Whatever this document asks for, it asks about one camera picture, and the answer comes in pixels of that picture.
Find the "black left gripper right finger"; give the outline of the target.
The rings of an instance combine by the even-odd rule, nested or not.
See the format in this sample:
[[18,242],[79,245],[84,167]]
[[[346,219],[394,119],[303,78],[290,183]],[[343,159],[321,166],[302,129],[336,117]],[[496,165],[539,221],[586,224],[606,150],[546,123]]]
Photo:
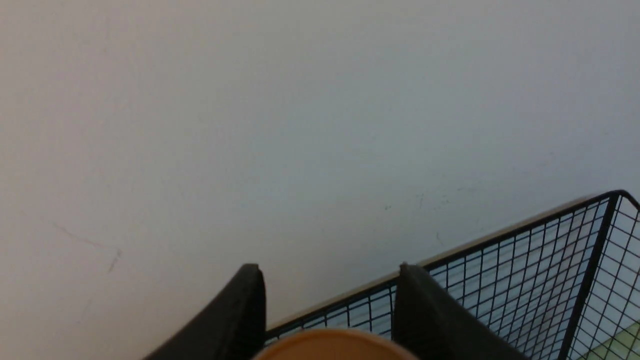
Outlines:
[[419,360],[525,360],[478,321],[425,269],[403,263],[396,280],[391,339]]

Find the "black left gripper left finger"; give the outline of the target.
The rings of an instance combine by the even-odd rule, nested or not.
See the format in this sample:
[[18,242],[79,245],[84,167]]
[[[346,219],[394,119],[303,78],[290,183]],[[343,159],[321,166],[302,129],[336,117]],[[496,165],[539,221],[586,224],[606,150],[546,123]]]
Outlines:
[[147,360],[251,360],[266,341],[266,287],[258,264],[243,264],[217,296]]

